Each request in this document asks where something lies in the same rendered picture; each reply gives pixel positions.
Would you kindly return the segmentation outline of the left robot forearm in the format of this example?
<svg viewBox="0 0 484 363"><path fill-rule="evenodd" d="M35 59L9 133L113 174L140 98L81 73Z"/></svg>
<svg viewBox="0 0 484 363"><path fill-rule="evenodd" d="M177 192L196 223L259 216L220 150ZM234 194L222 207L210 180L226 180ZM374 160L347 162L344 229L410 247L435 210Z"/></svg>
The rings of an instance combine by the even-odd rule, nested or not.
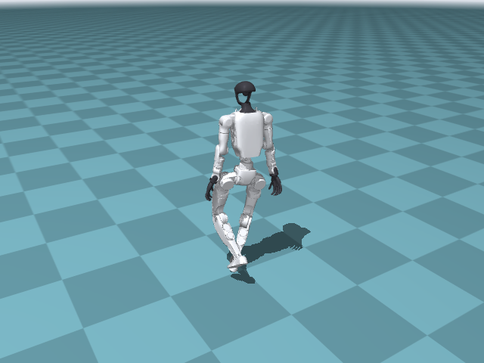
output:
<svg viewBox="0 0 484 363"><path fill-rule="evenodd" d="M216 145L214 160L215 161L214 161L214 164L213 164L213 174L211 175L211 179L214 175L216 175L218 177L218 180L219 180L221 178L222 167L223 167L223 163L225 162L225 158L222 155L219 155L219 146L218 145Z"/></svg>

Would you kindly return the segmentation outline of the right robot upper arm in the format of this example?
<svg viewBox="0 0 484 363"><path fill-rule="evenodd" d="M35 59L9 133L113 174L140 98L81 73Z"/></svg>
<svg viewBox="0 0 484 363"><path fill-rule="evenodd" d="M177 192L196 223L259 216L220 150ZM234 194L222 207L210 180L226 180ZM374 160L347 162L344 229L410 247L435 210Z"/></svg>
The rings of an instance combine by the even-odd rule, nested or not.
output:
<svg viewBox="0 0 484 363"><path fill-rule="evenodd" d="M264 116L264 144L262 149L268 150L273 148L273 141L272 141L272 136L273 136L273 130L272 130L272 122L273 122L273 117L270 113L262 112Z"/></svg>

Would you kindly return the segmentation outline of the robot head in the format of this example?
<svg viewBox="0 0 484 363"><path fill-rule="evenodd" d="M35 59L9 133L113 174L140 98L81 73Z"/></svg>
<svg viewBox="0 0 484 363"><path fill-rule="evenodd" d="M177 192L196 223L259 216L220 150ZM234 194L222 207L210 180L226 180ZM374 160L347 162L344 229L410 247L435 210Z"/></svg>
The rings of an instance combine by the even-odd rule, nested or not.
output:
<svg viewBox="0 0 484 363"><path fill-rule="evenodd" d="M241 113L255 113L256 111L251 107L251 104L250 104L251 93L256 91L253 83L248 82L248 81L239 82L234 87L234 91L235 91L235 96L236 96L237 102L239 103L239 105L241 105L241 108L242 108L239 112L241 112ZM244 103L239 101L238 94L240 94L240 93L243 93L244 96L248 95L247 100Z"/></svg>

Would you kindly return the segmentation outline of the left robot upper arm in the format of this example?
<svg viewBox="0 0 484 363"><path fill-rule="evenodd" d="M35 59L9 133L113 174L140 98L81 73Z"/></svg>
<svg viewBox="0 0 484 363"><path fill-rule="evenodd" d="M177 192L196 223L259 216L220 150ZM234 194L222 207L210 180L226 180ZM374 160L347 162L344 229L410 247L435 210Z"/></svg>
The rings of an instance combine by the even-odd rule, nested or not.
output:
<svg viewBox="0 0 484 363"><path fill-rule="evenodd" d="M234 124L234 114L221 116L219 119L219 155L226 155L228 153L228 139L230 128Z"/></svg>

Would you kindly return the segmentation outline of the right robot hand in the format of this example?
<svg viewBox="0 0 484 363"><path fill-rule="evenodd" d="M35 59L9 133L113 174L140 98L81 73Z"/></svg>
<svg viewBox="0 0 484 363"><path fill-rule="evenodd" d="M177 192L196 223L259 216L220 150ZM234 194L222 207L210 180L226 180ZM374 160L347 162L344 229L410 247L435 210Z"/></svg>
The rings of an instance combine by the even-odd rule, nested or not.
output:
<svg viewBox="0 0 484 363"><path fill-rule="evenodd" d="M282 187L281 187L281 180L278 178L278 169L277 167L274 168L274 174L270 174L269 175L271 176L271 184L269 186L269 190L271 189L271 186L273 185L273 192L271 195L274 194L275 195L278 195L282 192Z"/></svg>

